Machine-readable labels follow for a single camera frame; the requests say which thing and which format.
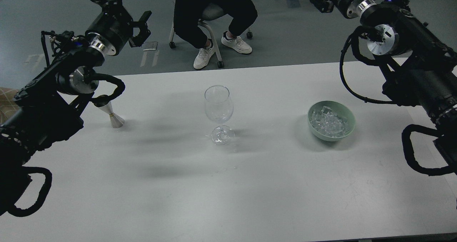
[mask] person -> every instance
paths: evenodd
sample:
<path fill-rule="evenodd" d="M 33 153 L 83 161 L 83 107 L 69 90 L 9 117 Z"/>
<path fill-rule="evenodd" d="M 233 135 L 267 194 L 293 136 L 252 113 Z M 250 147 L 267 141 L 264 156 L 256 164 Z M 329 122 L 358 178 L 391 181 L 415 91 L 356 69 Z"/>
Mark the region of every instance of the person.
<path fill-rule="evenodd" d="M 199 28 L 198 21 L 209 3 L 220 6 L 232 16 L 232 22 L 222 35 L 221 42 L 236 52 L 249 55 L 252 48 L 240 35 L 257 19 L 257 10 L 251 0 L 176 0 L 174 11 L 174 30 L 181 39 L 199 49 L 194 68 L 201 70 L 208 65 L 215 53 L 213 42 Z"/>

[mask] white table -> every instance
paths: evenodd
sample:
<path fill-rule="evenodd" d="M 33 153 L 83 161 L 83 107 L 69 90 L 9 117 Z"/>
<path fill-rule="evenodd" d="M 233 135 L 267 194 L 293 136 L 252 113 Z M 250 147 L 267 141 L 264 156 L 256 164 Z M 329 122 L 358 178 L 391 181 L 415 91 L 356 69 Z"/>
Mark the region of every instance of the white table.
<path fill-rule="evenodd" d="M 357 92 L 384 99 L 378 69 L 346 63 Z M 120 77 L 113 129 L 93 105 L 85 128 L 36 153 L 27 166 L 53 173 L 35 214 L 0 217 L 0 240 L 302 242 L 457 232 L 456 177 L 428 177 L 405 162 L 401 132 L 431 126 L 420 107 L 366 104 L 347 92 L 338 64 L 190 71 Z M 214 145 L 204 91 L 227 86 L 237 134 Z M 98 94 L 109 93 L 101 85 Z M 315 102 L 348 106 L 357 126 L 339 142 L 305 122 Z M 413 136 L 425 167 L 444 160 Z M 18 206 L 34 202 L 39 182 Z"/>

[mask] chair leg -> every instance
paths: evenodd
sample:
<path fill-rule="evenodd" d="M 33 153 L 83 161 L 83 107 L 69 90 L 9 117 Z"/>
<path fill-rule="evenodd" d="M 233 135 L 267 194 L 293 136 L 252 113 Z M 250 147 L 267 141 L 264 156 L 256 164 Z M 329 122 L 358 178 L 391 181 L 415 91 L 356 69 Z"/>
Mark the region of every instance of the chair leg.
<path fill-rule="evenodd" d="M 170 37 L 168 38 L 170 48 L 176 48 L 175 42 L 173 42 L 173 37 L 175 37 L 175 28 L 174 22 L 171 23 Z"/>
<path fill-rule="evenodd" d="M 224 66 L 224 62 L 222 61 L 222 56 L 221 56 L 221 52 L 219 51 L 219 46 L 217 45 L 217 39 L 216 39 L 216 36 L 214 36 L 214 32 L 212 31 L 211 27 L 209 27 L 208 24 L 202 22 L 202 21 L 199 21 L 199 25 L 201 27 L 204 27 L 205 29 L 207 29 L 209 31 L 209 35 L 212 39 L 212 44 L 213 44 L 213 47 L 214 49 L 216 50 L 216 56 L 217 56 L 217 60 L 219 61 L 217 63 L 217 66 L 219 68 L 222 68 Z"/>
<path fill-rule="evenodd" d="M 248 39 L 252 39 L 251 27 L 248 28 L 248 32 L 246 32 L 246 37 L 247 37 Z"/>

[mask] wine glass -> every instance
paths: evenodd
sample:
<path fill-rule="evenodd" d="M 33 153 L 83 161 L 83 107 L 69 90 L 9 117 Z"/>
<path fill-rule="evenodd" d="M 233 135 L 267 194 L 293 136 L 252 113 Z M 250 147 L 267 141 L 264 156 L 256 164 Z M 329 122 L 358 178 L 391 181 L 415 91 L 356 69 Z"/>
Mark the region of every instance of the wine glass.
<path fill-rule="evenodd" d="M 208 119 L 215 123 L 227 122 L 233 114 L 233 103 L 229 89 L 222 85 L 214 85 L 206 89 L 205 113 Z M 211 139 L 216 145 L 226 145 L 234 137 L 234 131 L 225 125 L 216 127 L 211 133 Z"/>

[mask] ice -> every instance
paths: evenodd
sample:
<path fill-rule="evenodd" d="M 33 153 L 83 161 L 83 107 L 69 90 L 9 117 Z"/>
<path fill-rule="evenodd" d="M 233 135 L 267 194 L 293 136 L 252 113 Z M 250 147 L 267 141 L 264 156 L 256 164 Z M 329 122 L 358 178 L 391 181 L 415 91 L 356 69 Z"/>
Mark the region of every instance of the ice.
<path fill-rule="evenodd" d="M 338 116 L 328 106 L 323 106 L 319 112 L 313 110 L 310 123 L 319 133 L 332 138 L 342 137 L 351 130 L 347 118 Z"/>

